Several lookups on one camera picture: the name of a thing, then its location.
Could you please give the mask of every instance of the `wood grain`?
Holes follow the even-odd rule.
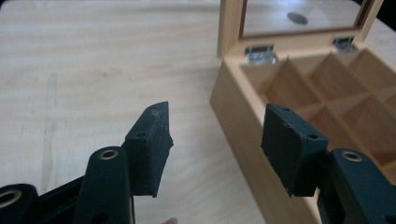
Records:
[[[378,95],[386,102],[382,105],[373,91],[394,88],[396,58],[390,54],[387,58],[381,57],[375,52],[376,48],[362,43],[372,23],[378,29],[383,27],[375,21],[380,3],[374,1],[361,30],[257,35],[239,39],[228,49],[211,104],[268,223],[320,222],[314,200],[304,198],[293,202],[280,196],[282,192],[278,190],[283,187],[260,149],[268,102],[297,109],[324,133],[337,138],[331,147],[355,147],[371,156],[381,170],[390,175],[389,180],[394,181],[395,157],[391,149],[394,141],[391,139],[396,133],[396,120],[388,109],[392,102],[387,101],[388,93]],[[384,27],[380,31],[383,34],[368,36],[369,44],[380,46],[379,50],[385,53],[388,51],[379,42],[396,49],[395,34]],[[356,37],[357,53],[338,56],[332,48],[332,40],[349,35]],[[244,58],[245,48],[266,44],[275,44],[279,63],[248,64]]]
[[[0,12],[0,186],[84,174],[143,110],[169,101],[175,142],[137,223],[264,223],[209,105],[218,1],[8,1]]]
[[[218,57],[223,58],[238,42],[243,1],[221,1],[219,14]]]

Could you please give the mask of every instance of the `box lid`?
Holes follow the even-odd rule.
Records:
[[[336,39],[359,45],[382,2],[221,0],[218,56],[244,55],[252,48],[278,53],[333,49]]]

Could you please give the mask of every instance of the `wooden tabletop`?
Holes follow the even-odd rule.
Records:
[[[39,193],[120,146],[143,110],[170,105],[175,145],[158,198],[135,197],[137,223],[264,223],[209,96],[219,1],[8,1],[0,11],[0,186]],[[396,64],[396,34],[367,42]]]

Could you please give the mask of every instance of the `glass lid window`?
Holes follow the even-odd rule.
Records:
[[[360,10],[352,0],[247,0],[243,37],[353,28]]]

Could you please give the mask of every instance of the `screw hole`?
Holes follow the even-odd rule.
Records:
[[[115,158],[119,154],[118,151],[114,149],[106,150],[99,155],[99,159],[101,160],[111,160]]]
[[[363,158],[356,153],[350,151],[343,151],[343,157],[349,161],[363,161]]]
[[[108,221],[108,214],[104,212],[100,212],[92,217],[91,223],[93,224],[101,224]]]
[[[309,134],[308,137],[312,138],[312,139],[317,139],[318,138],[318,136],[316,134],[312,134],[312,133]]]
[[[0,208],[7,207],[15,203],[22,196],[22,192],[18,189],[10,189],[0,194]]]

